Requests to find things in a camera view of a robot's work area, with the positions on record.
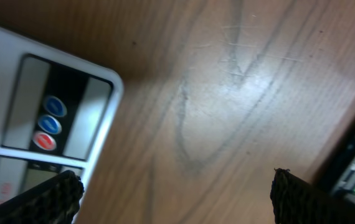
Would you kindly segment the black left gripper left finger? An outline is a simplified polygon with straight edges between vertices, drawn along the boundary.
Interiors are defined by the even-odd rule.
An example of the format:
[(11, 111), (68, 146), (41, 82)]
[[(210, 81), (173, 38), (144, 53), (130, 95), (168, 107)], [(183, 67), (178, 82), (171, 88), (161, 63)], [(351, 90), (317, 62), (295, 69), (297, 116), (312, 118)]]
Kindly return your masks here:
[(81, 178), (66, 170), (0, 204), (0, 223), (72, 223), (83, 193)]

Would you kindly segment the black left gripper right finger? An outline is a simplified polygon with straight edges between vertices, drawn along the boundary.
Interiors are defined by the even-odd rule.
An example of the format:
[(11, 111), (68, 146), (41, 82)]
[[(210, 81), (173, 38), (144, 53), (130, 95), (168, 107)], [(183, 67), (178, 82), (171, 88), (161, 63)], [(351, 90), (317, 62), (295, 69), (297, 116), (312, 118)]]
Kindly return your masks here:
[(355, 224), (355, 204), (330, 197), (288, 169), (275, 169), (270, 199), (276, 224)]

